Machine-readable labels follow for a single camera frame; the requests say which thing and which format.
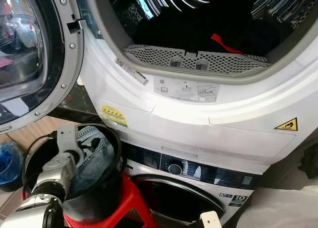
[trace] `red cloth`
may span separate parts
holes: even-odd
[[[237,53],[237,54],[244,54],[243,52],[239,51],[239,50],[236,50],[234,48],[231,48],[227,45],[225,45],[222,41],[222,37],[216,33],[214,33],[212,36],[211,36],[211,39],[216,41],[218,44],[220,44],[225,50],[227,50],[229,53]]]

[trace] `stacked washer and dryer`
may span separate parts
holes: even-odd
[[[162,6],[208,0],[132,0],[120,11],[117,0],[3,0],[0,73],[16,77],[0,84],[0,131],[50,112],[80,72],[151,210],[186,224],[215,210],[225,224],[267,168],[318,127],[317,1],[255,0],[254,18],[290,28],[260,57],[136,45],[129,36]],[[13,86],[15,95],[4,93]]]

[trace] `red plastic stool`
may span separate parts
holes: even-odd
[[[122,200],[117,210],[107,219],[92,225],[81,224],[80,222],[73,221],[68,216],[64,215],[65,219],[73,228],[113,228],[127,214],[127,212],[129,212],[132,208],[135,208],[145,223],[143,228],[156,228],[156,223],[151,216],[139,189],[125,175],[123,176],[122,189]]]

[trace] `perforated filter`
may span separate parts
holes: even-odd
[[[231,53],[188,53],[181,49],[131,45],[124,49],[135,63],[144,66],[175,67],[216,76],[242,77],[259,73],[269,66],[265,57]]]

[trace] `warning sticker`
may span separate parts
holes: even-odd
[[[127,127],[127,121],[125,116],[116,108],[109,105],[103,105],[102,111],[107,119],[117,123],[118,125]]]
[[[147,78],[144,77],[141,73],[134,71],[126,66],[119,58],[116,58],[115,63],[118,64],[122,69],[128,72],[134,79],[139,81],[142,85],[146,85],[149,81]]]
[[[220,85],[214,83],[154,77],[155,92],[177,100],[215,102],[219,88]]]
[[[297,117],[287,121],[286,123],[275,127],[276,130],[291,130],[291,131],[298,131],[298,124],[297,124]]]
[[[233,199],[229,203],[229,206],[240,207],[241,205],[243,205],[247,198],[247,196],[234,195]]]

